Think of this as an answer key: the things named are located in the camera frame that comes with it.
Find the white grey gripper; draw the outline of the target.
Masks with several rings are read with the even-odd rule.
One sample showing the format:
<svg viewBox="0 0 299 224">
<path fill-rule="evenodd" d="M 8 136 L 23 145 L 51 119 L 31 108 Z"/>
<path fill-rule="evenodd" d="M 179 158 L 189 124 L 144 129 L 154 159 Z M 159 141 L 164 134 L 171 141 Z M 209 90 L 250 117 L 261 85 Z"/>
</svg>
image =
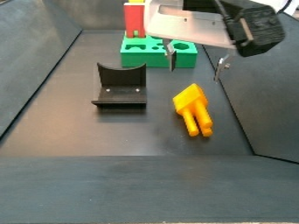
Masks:
<svg viewBox="0 0 299 224">
<path fill-rule="evenodd" d="M 163 38 L 170 71 L 175 69 L 177 51 L 171 39 L 207 46 L 235 49 L 221 14 L 183 10 L 183 0 L 144 1 L 144 30 L 151 36 Z M 214 80 L 230 69 L 234 59 L 227 54 L 218 61 Z"/>
</svg>

